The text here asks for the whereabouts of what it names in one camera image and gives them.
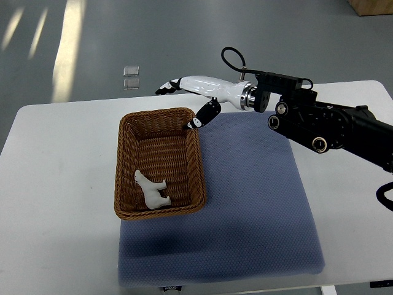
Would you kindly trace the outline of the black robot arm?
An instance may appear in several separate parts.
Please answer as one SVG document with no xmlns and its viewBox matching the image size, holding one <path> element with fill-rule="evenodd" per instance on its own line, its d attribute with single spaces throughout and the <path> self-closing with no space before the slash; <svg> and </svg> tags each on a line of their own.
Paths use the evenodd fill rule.
<svg viewBox="0 0 393 295">
<path fill-rule="evenodd" d="M 272 93 L 280 96 L 275 114 L 268 118 L 271 130 L 322 154 L 344 149 L 392 172 L 392 126 L 376 119 L 367 106 L 342 106 L 317 101 L 303 79 L 256 71 L 253 101 L 247 106 L 264 112 Z"/>
</svg>

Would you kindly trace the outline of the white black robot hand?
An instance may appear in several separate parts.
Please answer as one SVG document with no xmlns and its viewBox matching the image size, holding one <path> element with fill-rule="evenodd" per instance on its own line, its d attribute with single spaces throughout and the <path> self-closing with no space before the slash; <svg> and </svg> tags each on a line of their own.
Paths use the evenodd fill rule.
<svg viewBox="0 0 393 295">
<path fill-rule="evenodd" d="M 215 119 L 221 112 L 222 103 L 231 103 L 242 111 L 250 109 L 247 100 L 256 92 L 256 86 L 248 81 L 236 84 L 208 76 L 185 76 L 168 81 L 155 93 L 166 95 L 180 90 L 209 99 L 196 115 L 183 125 L 183 129 L 189 130 L 204 127 Z"/>
</svg>

